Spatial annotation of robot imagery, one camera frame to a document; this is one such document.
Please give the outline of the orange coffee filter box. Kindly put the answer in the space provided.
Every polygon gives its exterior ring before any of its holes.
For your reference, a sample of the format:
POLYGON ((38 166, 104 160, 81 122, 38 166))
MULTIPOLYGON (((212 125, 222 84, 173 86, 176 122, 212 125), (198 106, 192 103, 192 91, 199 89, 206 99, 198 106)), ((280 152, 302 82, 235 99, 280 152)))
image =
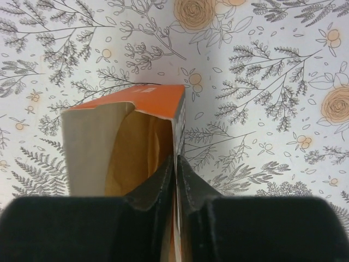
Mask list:
POLYGON ((169 261, 180 260, 177 156, 183 152, 185 88, 182 85, 134 86, 72 107, 62 113, 62 135, 70 197, 106 196, 111 153, 122 121, 133 111, 172 123, 174 184, 169 261))

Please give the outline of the floral patterned table mat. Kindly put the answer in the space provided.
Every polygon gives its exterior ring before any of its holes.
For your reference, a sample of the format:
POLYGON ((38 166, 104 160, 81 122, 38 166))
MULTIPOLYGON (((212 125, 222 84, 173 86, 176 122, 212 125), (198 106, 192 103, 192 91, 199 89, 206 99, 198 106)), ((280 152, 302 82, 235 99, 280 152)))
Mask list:
POLYGON ((316 195, 348 223, 348 1, 1 1, 1 207, 68 193, 62 111, 166 83, 218 191, 316 195))

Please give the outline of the brown paper filters in box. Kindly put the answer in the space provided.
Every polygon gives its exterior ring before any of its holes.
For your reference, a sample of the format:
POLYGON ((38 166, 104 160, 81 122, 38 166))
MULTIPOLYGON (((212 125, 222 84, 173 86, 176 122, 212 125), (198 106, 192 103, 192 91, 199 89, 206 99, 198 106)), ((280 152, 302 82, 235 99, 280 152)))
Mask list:
POLYGON ((105 195, 123 196, 131 192, 152 176, 172 153, 171 121, 133 111, 117 132, 105 195))

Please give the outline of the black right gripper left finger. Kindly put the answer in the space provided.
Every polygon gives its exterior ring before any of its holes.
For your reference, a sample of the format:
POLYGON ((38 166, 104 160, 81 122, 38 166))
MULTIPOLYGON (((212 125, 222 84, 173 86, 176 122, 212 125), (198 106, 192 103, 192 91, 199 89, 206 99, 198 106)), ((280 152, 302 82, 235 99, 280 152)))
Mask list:
POLYGON ((169 261, 172 156, 125 196, 28 196, 1 215, 1 261, 169 261))

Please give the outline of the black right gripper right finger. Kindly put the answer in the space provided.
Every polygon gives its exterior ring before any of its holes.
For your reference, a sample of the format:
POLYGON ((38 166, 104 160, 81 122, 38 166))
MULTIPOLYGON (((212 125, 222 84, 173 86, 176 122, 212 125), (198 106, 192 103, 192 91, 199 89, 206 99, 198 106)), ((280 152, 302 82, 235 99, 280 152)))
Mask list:
POLYGON ((183 261, 348 261, 348 238, 321 198, 223 196, 177 158, 183 261))

